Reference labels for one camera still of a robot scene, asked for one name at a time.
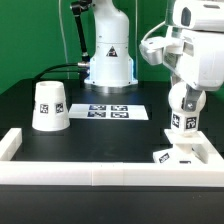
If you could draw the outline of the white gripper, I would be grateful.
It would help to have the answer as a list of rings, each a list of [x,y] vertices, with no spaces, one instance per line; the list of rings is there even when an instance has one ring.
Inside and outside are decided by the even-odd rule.
[[[182,80],[188,85],[181,108],[194,112],[202,94],[199,90],[216,91],[224,83],[224,34],[168,28],[167,38],[173,41],[163,51],[163,64],[171,75],[171,89]]]

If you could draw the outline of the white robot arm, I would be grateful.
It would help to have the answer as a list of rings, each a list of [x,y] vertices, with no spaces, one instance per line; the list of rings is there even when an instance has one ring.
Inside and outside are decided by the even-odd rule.
[[[133,83],[128,53],[129,20],[112,0],[90,0],[96,50],[90,59],[87,83],[118,88]],[[204,91],[224,84],[224,0],[168,0],[164,37],[145,34],[142,57],[151,65],[162,64],[186,84],[181,109],[193,112]]]

